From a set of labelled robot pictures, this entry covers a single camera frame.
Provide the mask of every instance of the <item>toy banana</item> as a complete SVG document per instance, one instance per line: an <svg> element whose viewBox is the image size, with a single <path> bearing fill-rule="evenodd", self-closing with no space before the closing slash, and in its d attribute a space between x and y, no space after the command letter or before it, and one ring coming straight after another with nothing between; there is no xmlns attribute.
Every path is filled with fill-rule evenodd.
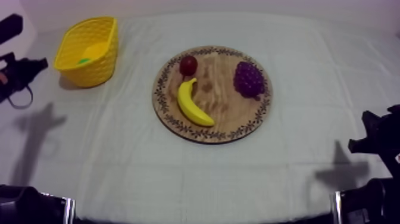
<svg viewBox="0 0 400 224"><path fill-rule="evenodd" d="M196 78L188 82L183 82L178 89L178 104L182 112L186 117L193 123L201 126L213 126L215 124L214 120L202 111L196 104L192 101L192 89L193 83L197 82Z"/></svg>

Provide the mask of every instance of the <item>wooden plate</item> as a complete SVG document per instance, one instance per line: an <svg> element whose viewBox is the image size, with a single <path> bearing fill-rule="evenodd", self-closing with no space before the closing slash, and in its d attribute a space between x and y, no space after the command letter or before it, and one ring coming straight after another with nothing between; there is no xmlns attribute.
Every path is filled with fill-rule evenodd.
<svg viewBox="0 0 400 224"><path fill-rule="evenodd" d="M179 62L187 55L198 61L194 75L198 81L193 86L192 99L214 119L213 127L197 126L180 111L177 92L183 78ZM235 91L233 77L241 61L252 63L264 75L266 92L258 99L244 98ZM158 73L152 93L157 116L172 132L191 141L214 144L231 142L253 132L270 111L271 100L271 81L263 67L246 54L223 46L192 48L173 57Z"/></svg>

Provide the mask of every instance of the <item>green object in basket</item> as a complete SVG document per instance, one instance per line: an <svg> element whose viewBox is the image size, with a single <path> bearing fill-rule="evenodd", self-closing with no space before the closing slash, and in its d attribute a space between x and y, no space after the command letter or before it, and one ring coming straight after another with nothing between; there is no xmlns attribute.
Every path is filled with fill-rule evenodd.
<svg viewBox="0 0 400 224"><path fill-rule="evenodd" d="M90 61L90 59L88 59L88 58L82 58L81 60L79 60L78 64L83 64L83 63L85 63L85 62L87 62L87 61Z"/></svg>

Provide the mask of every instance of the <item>white tablecloth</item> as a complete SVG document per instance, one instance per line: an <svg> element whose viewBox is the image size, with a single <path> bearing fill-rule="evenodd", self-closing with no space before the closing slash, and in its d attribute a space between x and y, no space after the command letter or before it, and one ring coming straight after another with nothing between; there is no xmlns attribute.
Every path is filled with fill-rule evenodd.
<svg viewBox="0 0 400 224"><path fill-rule="evenodd" d="M41 33L29 57L51 64L64 32ZM396 37L242 13L121 18L119 34L104 85L74 89L51 66L32 83L30 109L0 105L0 183L75 198L78 215L96 219L254 223L329 211L333 191L390 176L378 157L350 155L347 143L364 137L364 110L381 116L400 103ZM153 111L162 65L204 45L251 55L272 81L268 119L240 141L185 141Z"/></svg>

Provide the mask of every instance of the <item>purple grapes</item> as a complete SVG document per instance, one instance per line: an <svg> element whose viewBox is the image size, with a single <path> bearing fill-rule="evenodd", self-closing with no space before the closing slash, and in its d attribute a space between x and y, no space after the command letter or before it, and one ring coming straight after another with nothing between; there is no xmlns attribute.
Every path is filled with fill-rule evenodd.
<svg viewBox="0 0 400 224"><path fill-rule="evenodd" d="M265 92L264 77L254 65L240 62L235 71L233 85L245 98L255 98L258 94Z"/></svg>

